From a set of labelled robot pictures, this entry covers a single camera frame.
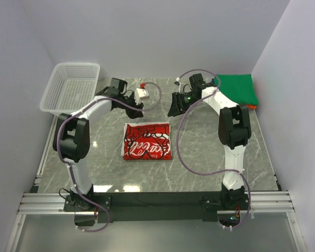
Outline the white t shirt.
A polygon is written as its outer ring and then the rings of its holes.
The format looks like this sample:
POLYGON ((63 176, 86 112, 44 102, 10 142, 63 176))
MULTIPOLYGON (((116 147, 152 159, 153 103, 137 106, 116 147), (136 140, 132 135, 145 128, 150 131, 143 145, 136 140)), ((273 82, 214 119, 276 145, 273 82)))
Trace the white t shirt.
POLYGON ((121 156, 124 160, 171 160, 171 127, 167 122, 126 123, 121 156))

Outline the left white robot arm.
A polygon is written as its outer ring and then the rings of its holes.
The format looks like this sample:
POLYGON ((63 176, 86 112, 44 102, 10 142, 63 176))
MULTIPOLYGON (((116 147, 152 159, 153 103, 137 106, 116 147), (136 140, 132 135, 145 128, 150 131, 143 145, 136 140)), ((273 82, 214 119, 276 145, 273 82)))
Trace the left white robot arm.
POLYGON ((70 192, 77 195, 76 205, 82 211, 93 208, 95 199, 89 193, 93 184, 83 161, 90 149, 90 125, 113 109, 122 109, 131 119, 143 117, 143 99, 149 97, 145 85, 141 84, 127 94, 128 83, 113 78, 110 86, 98 92, 81 109, 71 114, 58 116, 53 149, 67 167, 71 180, 70 192))

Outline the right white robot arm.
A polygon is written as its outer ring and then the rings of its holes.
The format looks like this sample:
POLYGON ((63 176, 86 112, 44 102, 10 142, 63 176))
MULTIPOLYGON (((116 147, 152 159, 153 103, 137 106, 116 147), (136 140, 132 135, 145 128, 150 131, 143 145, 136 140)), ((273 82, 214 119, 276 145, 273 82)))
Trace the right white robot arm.
POLYGON ((186 116, 197 104, 205 102, 219 116, 218 138, 225 151, 225 168, 220 193, 220 204, 225 209, 246 200, 244 171, 244 153, 251 137, 249 109, 238 104, 227 94, 227 89, 238 81, 251 82, 250 75, 215 75, 211 82, 205 82, 203 76, 190 76, 190 90, 172 93, 169 117, 186 116))

